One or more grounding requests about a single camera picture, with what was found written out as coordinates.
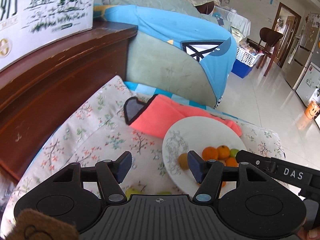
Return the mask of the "person right hand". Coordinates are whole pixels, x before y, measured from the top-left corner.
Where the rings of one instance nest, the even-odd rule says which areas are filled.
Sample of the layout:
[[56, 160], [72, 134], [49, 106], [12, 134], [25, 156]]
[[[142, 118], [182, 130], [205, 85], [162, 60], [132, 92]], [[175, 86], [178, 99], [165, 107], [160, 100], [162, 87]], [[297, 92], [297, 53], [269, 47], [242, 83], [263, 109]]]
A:
[[320, 240], [320, 227], [311, 230], [302, 227], [298, 232], [298, 237], [301, 240]]

